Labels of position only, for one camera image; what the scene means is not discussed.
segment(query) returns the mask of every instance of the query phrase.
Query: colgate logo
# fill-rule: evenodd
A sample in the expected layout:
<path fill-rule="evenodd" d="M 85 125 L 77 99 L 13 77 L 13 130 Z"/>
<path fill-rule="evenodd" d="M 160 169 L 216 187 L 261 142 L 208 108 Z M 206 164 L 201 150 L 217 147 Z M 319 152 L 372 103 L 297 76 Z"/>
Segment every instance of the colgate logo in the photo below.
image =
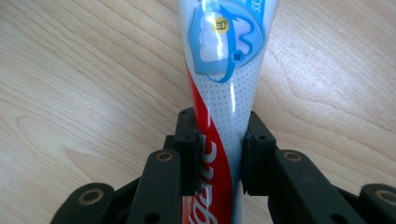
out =
<path fill-rule="evenodd" d="M 216 143 L 212 141 L 210 142 L 210 148 L 206 148 L 206 136 L 202 134 L 201 139 L 203 141 L 202 146 L 204 146 L 201 153 L 200 167 L 202 193 L 199 195 L 199 199 L 197 196 L 194 198 L 192 213 L 189 213 L 189 222 L 218 224 L 216 217 L 208 210 L 213 201 L 213 186 L 209 183 L 215 175 L 215 170 L 210 166 L 210 163 L 216 159 L 218 148 Z"/>

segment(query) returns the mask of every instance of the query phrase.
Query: tube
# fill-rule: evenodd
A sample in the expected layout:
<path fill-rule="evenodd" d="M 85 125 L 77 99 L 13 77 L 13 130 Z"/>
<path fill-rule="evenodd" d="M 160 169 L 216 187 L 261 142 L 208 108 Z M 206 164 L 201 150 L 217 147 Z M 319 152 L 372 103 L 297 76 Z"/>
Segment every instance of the tube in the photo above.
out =
<path fill-rule="evenodd" d="M 179 0 L 196 124 L 201 192 L 182 223 L 241 223 L 240 164 L 278 0 Z"/>

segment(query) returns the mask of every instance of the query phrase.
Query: yellow circle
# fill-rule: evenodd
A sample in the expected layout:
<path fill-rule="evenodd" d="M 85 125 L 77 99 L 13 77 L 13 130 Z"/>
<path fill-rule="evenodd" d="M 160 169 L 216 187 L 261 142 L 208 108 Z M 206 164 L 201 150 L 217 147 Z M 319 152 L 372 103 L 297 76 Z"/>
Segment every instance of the yellow circle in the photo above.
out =
<path fill-rule="evenodd" d="M 222 35 L 230 29 L 230 23 L 227 18 L 217 17 L 212 24 L 213 31 Z"/>

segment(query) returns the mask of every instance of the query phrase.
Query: blue graphic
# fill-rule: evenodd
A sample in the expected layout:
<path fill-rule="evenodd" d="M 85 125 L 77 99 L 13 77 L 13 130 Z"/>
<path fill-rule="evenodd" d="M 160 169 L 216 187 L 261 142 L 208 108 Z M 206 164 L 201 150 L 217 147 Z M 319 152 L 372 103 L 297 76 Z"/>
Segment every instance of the blue graphic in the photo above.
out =
<path fill-rule="evenodd" d="M 207 75 L 214 82 L 227 82 L 235 68 L 260 51 L 265 43 L 262 2 L 247 0 L 246 7 L 250 8 L 244 8 L 214 1 L 206 2 L 205 8 L 202 5 L 196 8 L 188 36 L 196 74 Z M 221 74 L 224 76 L 220 79 L 210 76 Z"/>

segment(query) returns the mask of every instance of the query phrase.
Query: wood grain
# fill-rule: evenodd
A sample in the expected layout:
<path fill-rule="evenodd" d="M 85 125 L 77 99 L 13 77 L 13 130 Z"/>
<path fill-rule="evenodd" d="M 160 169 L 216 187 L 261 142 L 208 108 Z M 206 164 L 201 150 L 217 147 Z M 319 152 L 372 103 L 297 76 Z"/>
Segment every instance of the wood grain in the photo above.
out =
<path fill-rule="evenodd" d="M 0 1 L 0 219 L 118 189 L 190 107 L 177 0 Z M 396 186 L 396 3 L 283 0 L 254 110 L 334 185 Z M 244 197 L 244 223 L 271 223 Z"/>

